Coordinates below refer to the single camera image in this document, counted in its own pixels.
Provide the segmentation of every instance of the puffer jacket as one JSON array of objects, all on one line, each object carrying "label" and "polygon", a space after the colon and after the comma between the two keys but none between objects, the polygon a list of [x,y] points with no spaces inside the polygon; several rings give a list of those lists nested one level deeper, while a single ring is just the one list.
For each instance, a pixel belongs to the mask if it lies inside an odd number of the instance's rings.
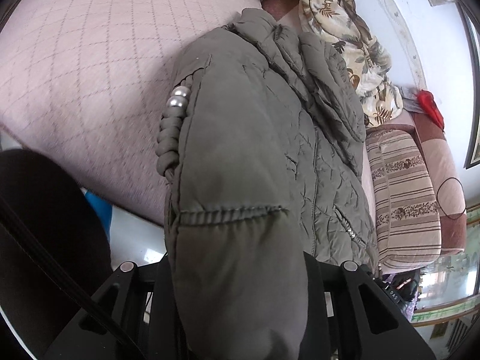
[{"label": "puffer jacket", "polygon": [[189,345],[212,359],[297,359],[307,320],[303,251],[378,262],[361,186],[362,105],[345,62],[263,10],[177,58],[187,107],[160,121],[171,183],[166,246]]}]

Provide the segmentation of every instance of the sofa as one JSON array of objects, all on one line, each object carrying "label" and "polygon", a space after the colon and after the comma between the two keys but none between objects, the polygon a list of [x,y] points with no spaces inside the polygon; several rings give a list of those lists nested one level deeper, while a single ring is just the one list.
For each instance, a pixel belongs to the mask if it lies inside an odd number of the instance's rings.
[{"label": "sofa", "polygon": [[[260,0],[15,0],[4,6],[0,128],[60,164],[81,186],[163,225],[169,188],[155,169],[155,136],[175,56],[244,8],[261,8]],[[390,122],[368,131],[364,148],[362,185],[373,221],[384,207],[369,148],[373,155],[386,132],[414,142],[406,153],[421,155],[430,205],[437,195],[445,202],[431,228],[418,226],[416,240],[408,230],[382,233],[388,235],[379,242],[385,273],[463,250],[466,232],[465,201],[441,131],[419,114]]]}]

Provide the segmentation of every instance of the blue object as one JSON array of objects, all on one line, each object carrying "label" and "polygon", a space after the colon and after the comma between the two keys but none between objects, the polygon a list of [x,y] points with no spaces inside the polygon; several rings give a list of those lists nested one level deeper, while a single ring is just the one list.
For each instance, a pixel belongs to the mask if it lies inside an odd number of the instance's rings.
[{"label": "blue object", "polygon": [[97,195],[94,195],[92,192],[87,191],[85,193],[85,198],[88,200],[94,211],[97,213],[97,216],[102,223],[103,229],[106,234],[106,238],[110,242],[110,225],[112,224],[112,205],[107,203],[105,200],[99,198]]}]

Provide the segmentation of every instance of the black strap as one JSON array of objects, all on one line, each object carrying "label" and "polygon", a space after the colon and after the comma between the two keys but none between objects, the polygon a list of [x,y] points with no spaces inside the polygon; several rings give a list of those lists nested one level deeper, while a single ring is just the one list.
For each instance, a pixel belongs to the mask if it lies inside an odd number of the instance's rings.
[{"label": "black strap", "polygon": [[135,359],[145,359],[135,342],[50,256],[2,196],[0,196],[0,223],[28,257],[60,290],[112,333],[118,342],[124,346],[124,349],[128,350]]}]

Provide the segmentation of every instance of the round metal bolt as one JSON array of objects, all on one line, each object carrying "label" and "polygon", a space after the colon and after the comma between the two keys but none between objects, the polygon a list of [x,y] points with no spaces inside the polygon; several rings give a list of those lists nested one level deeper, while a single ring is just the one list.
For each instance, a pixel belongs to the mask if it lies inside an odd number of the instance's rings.
[{"label": "round metal bolt", "polygon": [[353,261],[345,261],[343,264],[343,267],[350,272],[355,272],[357,268],[359,267],[356,262]]},{"label": "round metal bolt", "polygon": [[122,262],[120,265],[122,272],[130,272],[133,268],[135,268],[135,265],[131,261]]},{"label": "round metal bolt", "polygon": [[187,88],[186,86],[177,86],[174,90],[172,90],[172,93],[170,96],[189,97],[190,93],[191,93],[190,89]]},{"label": "round metal bolt", "polygon": [[188,104],[188,100],[182,96],[172,96],[169,98],[167,102],[169,107],[183,107],[186,108]]}]

